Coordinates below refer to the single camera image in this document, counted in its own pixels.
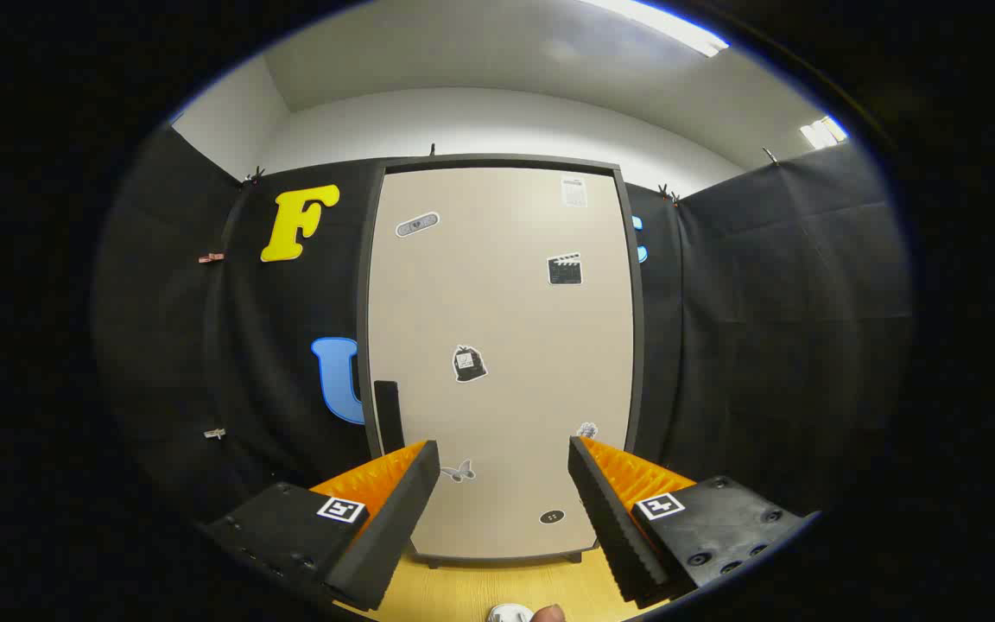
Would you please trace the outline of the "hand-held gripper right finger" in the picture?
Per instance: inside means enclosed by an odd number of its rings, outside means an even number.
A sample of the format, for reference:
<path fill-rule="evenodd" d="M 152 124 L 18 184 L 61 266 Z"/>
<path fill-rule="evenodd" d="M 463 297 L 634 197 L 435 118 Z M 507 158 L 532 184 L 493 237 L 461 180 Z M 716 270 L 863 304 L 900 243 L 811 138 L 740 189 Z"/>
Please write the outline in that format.
<path fill-rule="evenodd" d="M 817 519 L 730 477 L 694 481 L 580 435 L 568 472 L 621 597 L 640 609 L 727 586 Z"/>

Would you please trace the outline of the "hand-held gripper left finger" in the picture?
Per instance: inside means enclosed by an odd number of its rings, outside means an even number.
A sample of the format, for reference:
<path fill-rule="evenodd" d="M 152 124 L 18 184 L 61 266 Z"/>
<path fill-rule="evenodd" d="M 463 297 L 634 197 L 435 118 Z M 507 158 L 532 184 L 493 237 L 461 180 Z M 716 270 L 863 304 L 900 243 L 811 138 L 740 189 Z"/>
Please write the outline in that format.
<path fill-rule="evenodd" d="M 311 488 L 269 485 L 204 532 L 296 597 L 372 611 L 440 473 L 437 441 L 419 441 Z"/>

